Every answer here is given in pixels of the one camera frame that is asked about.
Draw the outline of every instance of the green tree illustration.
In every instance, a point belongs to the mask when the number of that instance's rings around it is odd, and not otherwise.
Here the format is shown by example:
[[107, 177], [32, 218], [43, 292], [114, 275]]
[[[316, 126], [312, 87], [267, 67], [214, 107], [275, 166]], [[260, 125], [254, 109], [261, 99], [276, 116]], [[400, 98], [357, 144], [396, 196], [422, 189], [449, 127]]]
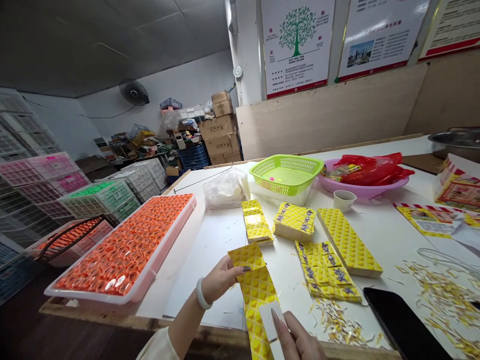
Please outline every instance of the green tree illustration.
[[315, 12], [311, 12], [308, 6], [298, 7], [290, 11], [281, 24], [280, 46], [286, 46], [290, 50], [295, 47], [292, 58], [301, 55], [299, 46], [303, 46], [307, 40], [314, 37]]

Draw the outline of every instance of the small cup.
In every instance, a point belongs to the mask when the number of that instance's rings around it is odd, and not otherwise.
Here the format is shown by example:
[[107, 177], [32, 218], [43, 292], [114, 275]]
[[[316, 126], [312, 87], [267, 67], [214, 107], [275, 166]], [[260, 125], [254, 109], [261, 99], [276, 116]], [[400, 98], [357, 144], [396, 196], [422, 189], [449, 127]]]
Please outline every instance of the small cup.
[[357, 196], [353, 192], [337, 190], [333, 193], [333, 208], [345, 212], [352, 207], [355, 200]]

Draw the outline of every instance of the tree poster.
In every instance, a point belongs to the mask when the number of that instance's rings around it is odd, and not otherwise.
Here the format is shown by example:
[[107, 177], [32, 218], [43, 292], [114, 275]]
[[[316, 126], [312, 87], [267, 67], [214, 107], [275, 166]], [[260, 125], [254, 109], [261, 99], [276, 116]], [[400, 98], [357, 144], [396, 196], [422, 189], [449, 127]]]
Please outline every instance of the tree poster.
[[421, 61], [480, 47], [480, 0], [442, 0], [431, 21]]
[[337, 81], [407, 65], [429, 0], [351, 0]]
[[267, 99], [327, 84], [335, 0], [261, 0]]

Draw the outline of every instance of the sleeve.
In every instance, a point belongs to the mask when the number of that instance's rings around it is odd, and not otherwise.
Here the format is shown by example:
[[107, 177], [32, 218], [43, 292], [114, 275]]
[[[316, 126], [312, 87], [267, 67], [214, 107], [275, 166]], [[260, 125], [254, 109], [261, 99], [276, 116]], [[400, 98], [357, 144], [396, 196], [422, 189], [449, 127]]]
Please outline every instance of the sleeve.
[[148, 340], [136, 360], [180, 360], [169, 337], [169, 328], [158, 330]]

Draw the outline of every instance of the ceiling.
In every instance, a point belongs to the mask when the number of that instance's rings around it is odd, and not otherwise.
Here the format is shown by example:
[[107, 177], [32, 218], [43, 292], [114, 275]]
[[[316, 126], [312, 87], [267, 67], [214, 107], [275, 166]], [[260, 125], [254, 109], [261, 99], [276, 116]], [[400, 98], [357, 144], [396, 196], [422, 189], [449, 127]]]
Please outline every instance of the ceiling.
[[0, 0], [0, 86], [78, 98], [230, 48], [224, 0]]

